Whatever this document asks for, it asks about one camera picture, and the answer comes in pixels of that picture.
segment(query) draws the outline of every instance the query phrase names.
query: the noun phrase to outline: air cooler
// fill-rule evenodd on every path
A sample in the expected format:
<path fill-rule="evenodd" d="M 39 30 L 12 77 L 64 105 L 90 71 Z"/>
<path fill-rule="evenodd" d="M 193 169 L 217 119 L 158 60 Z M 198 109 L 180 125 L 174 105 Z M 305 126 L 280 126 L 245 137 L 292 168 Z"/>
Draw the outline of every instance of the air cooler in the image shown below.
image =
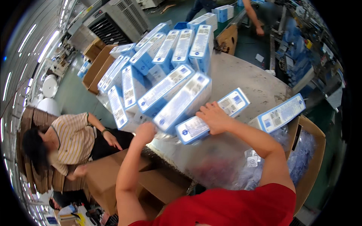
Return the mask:
<path fill-rule="evenodd" d="M 111 0 L 83 23 L 107 45 L 138 42 L 151 28 L 135 0 Z"/>

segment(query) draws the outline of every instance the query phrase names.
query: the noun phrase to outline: yellow striped shirt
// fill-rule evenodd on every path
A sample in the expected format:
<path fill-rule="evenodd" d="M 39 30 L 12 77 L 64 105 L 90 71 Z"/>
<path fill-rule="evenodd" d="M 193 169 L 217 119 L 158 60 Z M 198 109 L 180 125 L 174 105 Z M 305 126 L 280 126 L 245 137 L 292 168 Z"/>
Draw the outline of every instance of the yellow striped shirt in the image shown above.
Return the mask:
<path fill-rule="evenodd" d="M 62 175 L 68 174 L 67 165 L 73 165 L 88 159 L 94 140 L 96 128 L 88 124 L 88 113 L 59 116 L 52 124 L 56 131 L 60 147 L 58 159 L 53 164 Z"/>

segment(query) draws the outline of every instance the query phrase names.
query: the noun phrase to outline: blue plastic basket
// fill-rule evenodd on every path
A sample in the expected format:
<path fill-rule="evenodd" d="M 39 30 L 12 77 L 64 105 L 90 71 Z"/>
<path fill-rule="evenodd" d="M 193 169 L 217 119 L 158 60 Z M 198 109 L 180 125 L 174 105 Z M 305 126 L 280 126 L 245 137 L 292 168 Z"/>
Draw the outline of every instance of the blue plastic basket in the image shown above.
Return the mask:
<path fill-rule="evenodd" d="M 178 22 L 175 27 L 173 27 L 173 29 L 176 30 L 182 30 L 182 29 L 186 29 L 187 28 L 187 23 L 188 22 Z"/>

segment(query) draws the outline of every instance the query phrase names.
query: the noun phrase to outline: black hair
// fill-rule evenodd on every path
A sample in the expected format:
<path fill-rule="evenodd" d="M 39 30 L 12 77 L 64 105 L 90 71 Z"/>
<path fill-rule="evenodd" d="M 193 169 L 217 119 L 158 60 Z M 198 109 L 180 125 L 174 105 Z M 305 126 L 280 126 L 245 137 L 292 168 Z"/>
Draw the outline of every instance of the black hair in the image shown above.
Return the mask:
<path fill-rule="evenodd" d="M 22 141 L 25 155 L 30 158 L 35 171 L 40 176 L 49 169 L 47 147 L 39 135 L 38 128 L 31 128 L 24 133 Z"/>
<path fill-rule="evenodd" d="M 56 209 L 56 208 L 55 208 L 55 204 L 54 204 L 54 202 L 53 202 L 53 199 L 49 199 L 49 206 L 50 206 L 52 209 L 54 209 L 54 210 L 59 210 L 59 209 Z"/>

